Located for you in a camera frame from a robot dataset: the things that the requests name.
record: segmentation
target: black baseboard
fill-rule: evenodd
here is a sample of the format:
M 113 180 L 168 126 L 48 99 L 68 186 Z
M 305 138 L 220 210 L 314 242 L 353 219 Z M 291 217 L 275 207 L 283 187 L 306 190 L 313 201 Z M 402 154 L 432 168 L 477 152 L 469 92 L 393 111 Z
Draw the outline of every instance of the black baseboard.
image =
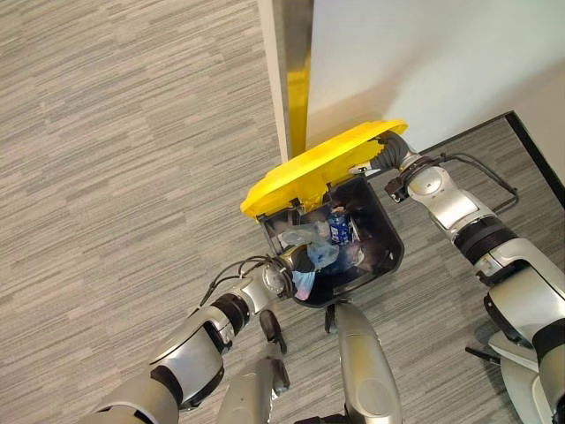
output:
M 546 158 L 539 151 L 536 143 L 534 143 L 531 139 L 530 134 L 528 134 L 528 130 L 526 130 L 526 127 L 520 117 L 513 110 L 505 114 L 504 117 L 518 136 L 518 139 L 522 142 L 526 151 L 530 154 L 531 159 L 538 167 L 541 175 L 543 175 L 546 179 L 547 184 L 551 188 L 552 192 L 554 192 L 555 197 L 560 202 L 561 206 L 565 208 L 565 188 L 563 187 L 563 183 L 559 180 L 557 175 L 555 175 L 554 170 L 551 166 L 549 166 L 549 163 L 547 163 Z
M 510 125 L 514 133 L 516 133 L 518 139 L 522 142 L 522 145 L 526 149 L 526 152 L 528 152 L 531 159 L 538 167 L 539 172 L 541 172 L 541 175 L 546 180 L 547 184 L 549 185 L 549 188 L 551 188 L 552 192 L 554 192 L 554 195 L 557 198 L 557 200 L 560 202 L 561 207 L 565 208 L 565 188 L 563 187 L 563 183 L 559 180 L 557 175 L 555 175 L 554 170 L 551 168 L 551 166 L 549 166 L 549 163 L 547 163 L 546 158 L 541 154 L 538 147 L 531 139 L 530 134 L 528 134 L 528 130 L 526 130 L 524 123 L 520 120 L 520 117 L 518 117 L 518 115 L 513 110 L 510 112 L 503 113 L 498 117 L 489 119 L 488 121 L 482 124 L 473 126 L 469 130 L 460 132 L 454 137 L 450 137 L 439 144 L 436 144 L 434 146 L 431 146 L 430 148 L 427 148 L 426 150 L 423 150 L 421 153 L 423 154 L 429 153 L 431 150 L 440 148 L 443 145 L 448 144 L 452 140 L 458 139 L 459 137 L 467 133 L 471 133 L 485 125 L 489 125 L 492 122 L 503 118 L 507 120 L 508 124 Z

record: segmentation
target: black trash bin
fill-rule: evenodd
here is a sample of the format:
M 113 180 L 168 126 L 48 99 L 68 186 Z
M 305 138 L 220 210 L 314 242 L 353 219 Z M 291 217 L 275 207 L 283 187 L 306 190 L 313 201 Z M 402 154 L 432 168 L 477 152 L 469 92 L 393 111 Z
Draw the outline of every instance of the black trash bin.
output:
M 316 273 L 309 298 L 297 303 L 326 307 L 400 265 L 404 246 L 387 213 L 366 177 L 348 169 L 378 154 L 380 134 L 405 128 L 401 120 L 358 125 L 271 170 L 249 191 L 241 210 L 260 223 L 273 254 L 283 252 L 279 234 L 325 221 L 333 206 L 345 207 L 357 230 L 364 260 L 340 274 Z
M 273 254 L 281 254 L 283 247 L 277 237 L 292 225 L 314 223 L 325 220 L 333 206 L 345 206 L 353 221 L 361 250 L 365 256 L 358 267 L 336 275 L 318 273 L 314 287 L 307 300 L 295 301 L 307 307 L 325 307 L 334 303 L 348 292 L 376 278 L 394 271 L 400 265 L 404 254 L 403 242 L 390 223 L 365 177 L 354 177 L 329 190 L 323 206 L 305 215 L 298 208 L 286 208 L 271 216 L 262 216 L 259 222 L 265 232 Z

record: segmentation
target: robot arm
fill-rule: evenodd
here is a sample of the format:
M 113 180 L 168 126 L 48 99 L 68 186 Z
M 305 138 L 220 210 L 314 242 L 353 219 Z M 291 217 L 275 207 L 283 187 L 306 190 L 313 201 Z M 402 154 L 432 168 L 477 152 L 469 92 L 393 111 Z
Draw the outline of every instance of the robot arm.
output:
M 411 197 L 490 286 L 485 308 L 508 340 L 533 347 L 539 378 L 552 414 L 565 402 L 565 276 L 530 241 L 519 238 L 472 194 L 460 189 L 437 162 L 411 152 L 396 134 L 358 170 L 397 168 L 386 191 L 400 202 Z
M 249 320 L 289 292 L 299 248 L 256 268 L 210 306 L 197 309 L 160 343 L 148 370 L 108 394 L 79 424 L 176 424 L 223 377 L 222 355 Z

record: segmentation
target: yellow lid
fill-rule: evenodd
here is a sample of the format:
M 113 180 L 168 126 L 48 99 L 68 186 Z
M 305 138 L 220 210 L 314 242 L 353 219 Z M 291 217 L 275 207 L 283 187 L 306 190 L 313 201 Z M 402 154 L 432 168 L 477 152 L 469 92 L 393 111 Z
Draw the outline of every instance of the yellow lid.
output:
M 328 183 L 342 183 L 353 176 L 348 170 L 373 159 L 384 148 L 374 140 L 385 131 L 403 133 L 408 126 L 401 119 L 373 121 L 357 125 L 346 132 L 305 151 L 273 170 L 247 194 L 241 211 L 256 218 L 290 208 L 298 199 L 305 212 L 322 204 Z

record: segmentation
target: floor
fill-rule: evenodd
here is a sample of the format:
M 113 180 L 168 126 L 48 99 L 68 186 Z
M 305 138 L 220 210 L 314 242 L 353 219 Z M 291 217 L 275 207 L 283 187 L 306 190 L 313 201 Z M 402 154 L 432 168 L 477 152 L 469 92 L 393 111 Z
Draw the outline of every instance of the floor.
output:
M 255 0 L 45 0 L 0 4 L 0 416 L 70 424 L 192 311 L 227 262 L 264 253 L 238 210 L 279 162 Z M 563 209 L 505 121 L 445 147 L 520 189 L 501 219 L 565 265 Z M 448 165 L 489 205 L 505 193 Z M 486 288 L 419 205 L 373 180 L 406 247 L 400 269 L 353 301 L 380 334 L 405 423 L 510 423 L 499 370 L 464 353 Z M 292 390 L 273 422 L 337 413 L 335 336 L 323 312 L 274 305 Z M 183 423 L 212 423 L 262 338 L 225 356 L 226 378 Z

